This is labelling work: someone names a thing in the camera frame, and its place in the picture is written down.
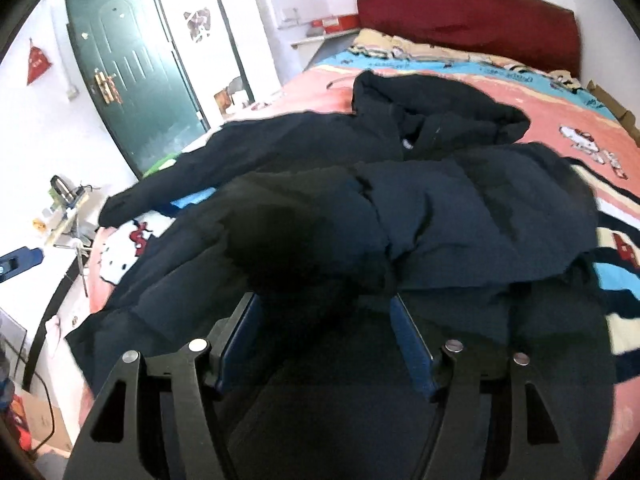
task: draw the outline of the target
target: headboard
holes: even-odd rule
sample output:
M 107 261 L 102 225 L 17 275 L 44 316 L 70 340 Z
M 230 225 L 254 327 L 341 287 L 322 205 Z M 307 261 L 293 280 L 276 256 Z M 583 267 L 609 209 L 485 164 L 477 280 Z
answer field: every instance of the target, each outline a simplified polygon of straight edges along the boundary
M 543 0 L 358 0 L 358 13 L 391 36 L 580 75 L 574 13 Z

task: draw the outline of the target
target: red hanging decoration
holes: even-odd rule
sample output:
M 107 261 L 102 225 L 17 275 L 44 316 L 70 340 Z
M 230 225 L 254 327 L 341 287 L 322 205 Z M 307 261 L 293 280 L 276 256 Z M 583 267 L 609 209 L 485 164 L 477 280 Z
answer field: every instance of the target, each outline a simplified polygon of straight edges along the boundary
M 51 66 L 47 56 L 45 56 L 44 52 L 37 46 L 33 45 L 31 38 L 29 38 L 29 45 L 31 46 L 31 49 L 29 51 L 29 73 L 27 76 L 27 85 L 36 81 L 36 79 L 44 74 Z

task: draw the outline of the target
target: metal screw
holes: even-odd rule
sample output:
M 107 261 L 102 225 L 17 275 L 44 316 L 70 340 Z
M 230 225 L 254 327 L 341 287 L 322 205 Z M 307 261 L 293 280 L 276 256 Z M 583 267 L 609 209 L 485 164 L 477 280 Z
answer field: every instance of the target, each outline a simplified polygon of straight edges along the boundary
M 192 352 L 202 352 L 207 347 L 206 339 L 194 339 L 189 343 L 189 350 Z
M 127 364 L 134 362 L 138 357 L 140 357 L 140 354 L 135 350 L 127 350 L 122 354 L 122 360 Z
M 523 354 L 522 352 L 518 352 L 513 355 L 513 361 L 520 366 L 527 366 L 530 363 L 529 356 Z
M 465 346 L 457 339 L 449 339 L 446 343 L 444 343 L 444 348 L 449 350 L 449 352 L 457 354 L 459 352 L 462 352 L 465 349 Z

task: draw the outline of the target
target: green door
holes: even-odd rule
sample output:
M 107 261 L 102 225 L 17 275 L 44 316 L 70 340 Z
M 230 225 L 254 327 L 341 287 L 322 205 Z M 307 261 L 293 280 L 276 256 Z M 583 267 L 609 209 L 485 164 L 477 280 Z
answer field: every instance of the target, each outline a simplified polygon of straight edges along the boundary
M 82 77 L 136 173 L 205 133 L 155 0 L 66 0 L 66 10 Z

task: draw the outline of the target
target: gold door lock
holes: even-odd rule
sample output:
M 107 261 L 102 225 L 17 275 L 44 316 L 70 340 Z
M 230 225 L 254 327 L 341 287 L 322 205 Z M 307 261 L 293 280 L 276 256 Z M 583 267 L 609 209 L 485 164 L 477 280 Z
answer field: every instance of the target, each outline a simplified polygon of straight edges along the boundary
M 115 74 L 104 75 L 102 70 L 98 68 L 95 69 L 95 82 L 97 83 L 100 93 L 104 98 L 104 102 L 107 103 L 107 105 L 110 105 L 113 102 L 122 104 L 122 98 L 116 88 L 116 83 L 113 82 L 114 77 L 116 77 Z

